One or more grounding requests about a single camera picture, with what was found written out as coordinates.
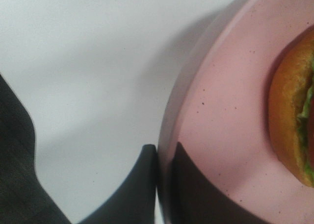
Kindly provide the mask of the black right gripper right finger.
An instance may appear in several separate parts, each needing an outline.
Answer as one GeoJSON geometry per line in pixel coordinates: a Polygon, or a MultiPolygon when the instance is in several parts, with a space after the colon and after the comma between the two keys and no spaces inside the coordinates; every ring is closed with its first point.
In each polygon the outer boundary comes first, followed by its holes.
{"type": "Polygon", "coordinates": [[[255,216],[228,199],[192,162],[181,143],[172,161],[171,222],[174,224],[254,224],[255,216]]]}

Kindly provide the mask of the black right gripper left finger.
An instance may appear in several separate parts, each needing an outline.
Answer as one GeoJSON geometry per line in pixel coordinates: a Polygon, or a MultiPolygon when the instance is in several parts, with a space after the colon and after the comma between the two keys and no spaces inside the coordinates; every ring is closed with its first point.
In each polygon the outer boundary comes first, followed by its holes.
{"type": "Polygon", "coordinates": [[[157,150],[142,147],[140,155],[121,186],[82,224],[153,224],[157,186],[157,150]]]}

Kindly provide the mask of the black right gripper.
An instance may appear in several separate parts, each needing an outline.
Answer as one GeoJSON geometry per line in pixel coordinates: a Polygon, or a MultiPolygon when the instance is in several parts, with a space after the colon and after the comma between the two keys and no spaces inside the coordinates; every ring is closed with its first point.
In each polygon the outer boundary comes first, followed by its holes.
{"type": "Polygon", "coordinates": [[[37,179],[32,120],[3,78],[0,80],[0,222],[69,223],[37,179]]]}

